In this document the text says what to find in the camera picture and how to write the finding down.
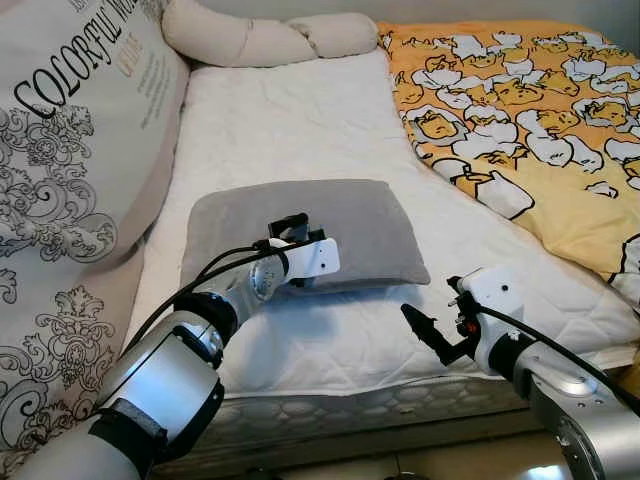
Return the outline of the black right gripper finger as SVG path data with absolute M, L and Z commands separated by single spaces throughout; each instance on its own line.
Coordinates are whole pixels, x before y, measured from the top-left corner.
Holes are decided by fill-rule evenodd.
M 401 314 L 407 324 L 410 325 L 411 332 L 431 351 L 440 353 L 448 349 L 448 340 L 436 329 L 434 317 L 425 315 L 424 312 L 417 310 L 410 303 L 401 305 Z

